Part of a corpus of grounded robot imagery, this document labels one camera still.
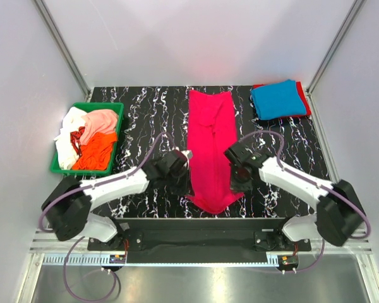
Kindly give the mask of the magenta t shirt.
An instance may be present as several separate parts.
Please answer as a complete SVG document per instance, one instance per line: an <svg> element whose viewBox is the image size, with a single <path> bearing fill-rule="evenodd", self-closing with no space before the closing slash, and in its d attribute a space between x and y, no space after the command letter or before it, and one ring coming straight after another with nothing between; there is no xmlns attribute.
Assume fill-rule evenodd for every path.
<svg viewBox="0 0 379 303"><path fill-rule="evenodd" d="M232 95L192 90L188 105L187 149L193 154L189 199L203 211L219 214L243 196L231 191L231 168L224 155L238 140Z"/></svg>

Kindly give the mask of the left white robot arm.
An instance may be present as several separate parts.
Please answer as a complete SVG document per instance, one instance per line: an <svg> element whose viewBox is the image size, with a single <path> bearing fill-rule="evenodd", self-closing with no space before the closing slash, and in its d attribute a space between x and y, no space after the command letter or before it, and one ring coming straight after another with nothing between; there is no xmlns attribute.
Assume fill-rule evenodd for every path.
<svg viewBox="0 0 379 303"><path fill-rule="evenodd" d="M52 233L64 242L74 237L91 238L111 250L127 241L128 228L115 219L93 214L93 210L114 199L167 187L174 194L188 193L192 152L177 148L143 165L100 179L63 179L41 206Z"/></svg>

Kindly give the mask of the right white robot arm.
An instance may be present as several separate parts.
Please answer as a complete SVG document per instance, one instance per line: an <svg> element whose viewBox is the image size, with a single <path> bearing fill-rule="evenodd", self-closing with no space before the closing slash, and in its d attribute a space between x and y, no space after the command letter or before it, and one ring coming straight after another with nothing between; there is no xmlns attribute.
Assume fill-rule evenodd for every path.
<svg viewBox="0 0 379 303"><path fill-rule="evenodd" d="M231 168L231 190L243 193L258 182L276 186L305 202L315 214L286 218L274 234L275 245L288 250L296 242L321 237L341 247L364 222L365 213L352 185L308 175L278 157L251 153L241 142L225 152Z"/></svg>

